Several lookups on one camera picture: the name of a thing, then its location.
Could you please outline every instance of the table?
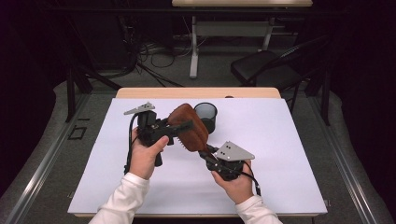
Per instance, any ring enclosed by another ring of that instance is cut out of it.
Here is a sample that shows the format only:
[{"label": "table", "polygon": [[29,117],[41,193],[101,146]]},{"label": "table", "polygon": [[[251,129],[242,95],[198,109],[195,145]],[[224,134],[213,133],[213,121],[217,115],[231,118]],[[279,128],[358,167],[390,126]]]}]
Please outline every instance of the table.
[{"label": "table", "polygon": [[[311,7],[311,0],[173,0],[174,7]],[[197,36],[263,36],[262,50],[268,49],[274,18],[268,21],[197,21],[192,16],[190,78],[197,78]]]},{"label": "table", "polygon": [[[69,213],[93,216],[120,183],[131,119],[123,112],[147,101],[156,106],[157,118],[162,119],[186,102],[216,105],[216,130],[209,135],[208,144],[220,147],[230,140],[256,156],[252,169],[262,197],[279,216],[327,213],[289,109],[275,88],[120,89],[107,111]],[[162,156],[163,165],[156,168],[137,217],[236,217],[233,202],[216,185],[198,153],[175,141]]]}]

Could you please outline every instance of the black chair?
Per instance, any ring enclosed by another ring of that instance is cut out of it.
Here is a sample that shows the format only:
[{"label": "black chair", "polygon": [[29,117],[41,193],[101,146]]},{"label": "black chair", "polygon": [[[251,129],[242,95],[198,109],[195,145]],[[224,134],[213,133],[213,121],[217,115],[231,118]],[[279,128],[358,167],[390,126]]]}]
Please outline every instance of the black chair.
[{"label": "black chair", "polygon": [[231,63],[231,72],[242,83],[241,86],[275,87],[282,92],[294,87],[290,113],[292,113],[300,83],[317,74],[325,63],[316,63],[312,69],[302,75],[291,65],[316,55],[329,43],[327,35],[310,40],[288,49],[281,56],[270,50],[263,50]]}]

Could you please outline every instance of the white sleeve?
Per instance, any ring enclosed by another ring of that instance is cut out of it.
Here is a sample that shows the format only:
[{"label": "white sleeve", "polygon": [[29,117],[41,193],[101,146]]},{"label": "white sleeve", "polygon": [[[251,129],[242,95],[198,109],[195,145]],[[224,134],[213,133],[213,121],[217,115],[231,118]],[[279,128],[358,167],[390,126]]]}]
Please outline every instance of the white sleeve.
[{"label": "white sleeve", "polygon": [[126,174],[90,223],[132,223],[134,214],[142,206],[148,191],[148,180],[131,173]]},{"label": "white sleeve", "polygon": [[277,215],[262,202],[262,197],[251,196],[246,201],[237,204],[236,211],[245,224],[281,224]]}]

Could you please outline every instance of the metal bracket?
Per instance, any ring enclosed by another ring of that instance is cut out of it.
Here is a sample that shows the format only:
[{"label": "metal bracket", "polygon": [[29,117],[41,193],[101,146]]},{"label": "metal bracket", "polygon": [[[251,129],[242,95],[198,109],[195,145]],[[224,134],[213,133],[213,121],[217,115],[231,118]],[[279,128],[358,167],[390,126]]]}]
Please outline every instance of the metal bracket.
[{"label": "metal bracket", "polygon": [[254,160],[255,158],[253,154],[230,141],[224,143],[214,155],[224,161],[244,161]]},{"label": "metal bracket", "polygon": [[137,113],[149,111],[152,109],[155,109],[155,106],[152,103],[147,102],[145,105],[140,105],[137,108],[134,108],[132,110],[128,110],[128,111],[124,112],[124,115],[137,114]]}]

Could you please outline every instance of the black cup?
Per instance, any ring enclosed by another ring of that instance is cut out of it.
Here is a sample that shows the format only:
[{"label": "black cup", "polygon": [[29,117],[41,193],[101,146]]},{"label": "black cup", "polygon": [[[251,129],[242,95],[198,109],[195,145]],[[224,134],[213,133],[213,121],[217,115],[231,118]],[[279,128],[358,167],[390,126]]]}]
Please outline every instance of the black cup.
[{"label": "black cup", "polygon": [[216,115],[218,114],[218,109],[210,103],[200,103],[196,105],[194,109],[207,131],[213,133],[216,128]]}]

